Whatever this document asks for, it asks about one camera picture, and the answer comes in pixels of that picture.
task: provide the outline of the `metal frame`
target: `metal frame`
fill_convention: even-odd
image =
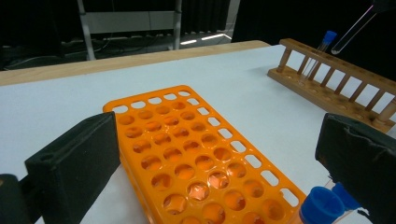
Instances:
[[[86,12],[82,0],[78,0],[79,18],[87,46],[88,60],[95,60],[91,34],[173,28],[173,49],[179,49],[181,3],[182,0],[176,0],[175,11]]]

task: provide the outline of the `blue cap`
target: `blue cap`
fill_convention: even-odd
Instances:
[[[326,44],[331,44],[332,41],[335,39],[335,37],[337,36],[337,33],[333,32],[333,31],[327,31],[326,35],[323,37],[323,42],[325,42]]]
[[[356,202],[356,200],[344,189],[344,186],[341,183],[335,184],[332,188],[332,192],[334,192],[338,197],[343,201],[344,207],[346,210],[355,210],[360,208],[361,205]]]
[[[331,224],[344,212],[341,199],[324,187],[312,188],[301,205],[302,219],[309,224]]]

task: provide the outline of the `metal pole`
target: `metal pole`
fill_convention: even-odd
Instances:
[[[77,0],[77,2],[78,2],[79,19],[81,20],[82,32],[84,34],[85,45],[87,46],[87,51],[88,51],[88,60],[93,61],[96,59],[95,59],[95,54],[93,53],[90,27],[88,26],[87,18],[85,17],[87,13],[85,12],[84,4],[82,3],[82,0]]]
[[[179,47],[180,47],[181,2],[182,2],[182,0],[176,0],[175,14],[174,14],[174,43],[173,43],[173,49],[179,49]]]

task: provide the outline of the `white tabletop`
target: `white tabletop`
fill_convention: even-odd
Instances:
[[[267,76],[283,50],[272,46],[0,87],[0,173],[22,179],[27,158],[81,120],[101,113],[111,100],[188,85],[307,194],[328,181],[328,171],[315,160],[326,112]],[[297,67],[302,58],[293,53],[290,66]],[[82,220],[146,222],[121,167]],[[340,223],[370,222],[353,213]]]

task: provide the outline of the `floor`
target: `floor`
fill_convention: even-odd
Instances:
[[[180,48],[197,48],[202,46],[213,46],[231,42],[233,30],[218,31],[217,33],[200,33],[183,35],[180,38]],[[171,35],[156,36],[133,36],[130,38],[109,38],[105,40],[93,40],[93,48],[97,60],[105,58],[121,57],[158,51],[170,50],[173,45]],[[63,43],[65,55],[37,56],[30,58],[19,58],[7,63],[2,70],[15,70],[22,68],[54,65],[61,63],[76,63],[87,60],[87,51],[82,41]]]

